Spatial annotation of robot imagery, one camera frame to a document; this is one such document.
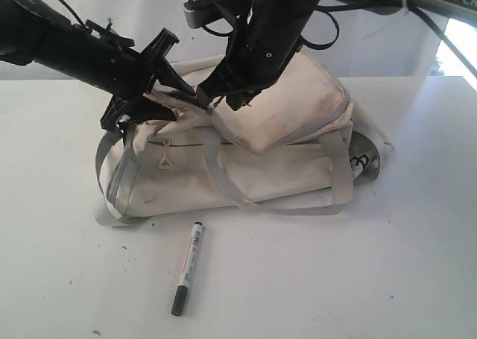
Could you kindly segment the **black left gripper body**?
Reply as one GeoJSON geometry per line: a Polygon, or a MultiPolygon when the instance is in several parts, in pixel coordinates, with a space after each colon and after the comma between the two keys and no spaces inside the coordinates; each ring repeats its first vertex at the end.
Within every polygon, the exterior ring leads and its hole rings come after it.
{"type": "Polygon", "coordinates": [[[76,28],[50,31],[44,40],[44,65],[112,95],[100,119],[104,129],[126,128],[127,102],[148,93],[159,80],[159,66],[178,38],[162,29],[142,51],[113,44],[76,28]]]}

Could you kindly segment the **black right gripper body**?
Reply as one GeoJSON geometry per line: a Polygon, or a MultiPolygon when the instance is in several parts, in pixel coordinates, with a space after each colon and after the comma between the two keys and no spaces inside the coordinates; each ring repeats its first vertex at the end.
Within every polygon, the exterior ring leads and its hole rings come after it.
{"type": "Polygon", "coordinates": [[[251,17],[241,23],[224,61],[231,89],[275,83],[292,57],[312,15],[313,0],[253,0],[251,17]]]}

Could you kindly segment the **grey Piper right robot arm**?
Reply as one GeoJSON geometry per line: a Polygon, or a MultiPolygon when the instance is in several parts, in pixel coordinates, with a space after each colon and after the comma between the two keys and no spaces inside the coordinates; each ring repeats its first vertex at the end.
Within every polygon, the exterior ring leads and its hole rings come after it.
{"type": "Polygon", "coordinates": [[[428,16],[433,12],[469,25],[476,25],[476,0],[188,0],[184,4],[190,28],[201,28],[214,36],[209,24],[225,20],[232,28],[224,58],[202,81],[196,96],[207,108],[216,98],[224,98],[233,110],[253,100],[274,85],[294,54],[302,47],[322,51],[333,41],[313,43],[302,32],[313,13],[322,13],[332,22],[335,13],[369,10],[388,15],[408,10],[417,15],[444,42],[472,73],[476,68],[428,16]]]}

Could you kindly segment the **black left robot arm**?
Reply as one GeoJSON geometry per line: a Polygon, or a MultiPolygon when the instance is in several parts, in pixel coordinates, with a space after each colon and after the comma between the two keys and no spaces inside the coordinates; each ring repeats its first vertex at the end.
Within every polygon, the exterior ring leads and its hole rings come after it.
{"type": "Polygon", "coordinates": [[[100,120],[110,132],[147,120],[175,120],[172,110],[145,97],[155,83],[195,95],[165,58],[178,41],[162,29],[138,52],[133,39],[119,36],[110,25],[73,24],[42,0],[1,0],[1,60],[39,63],[110,93],[100,120]]]}

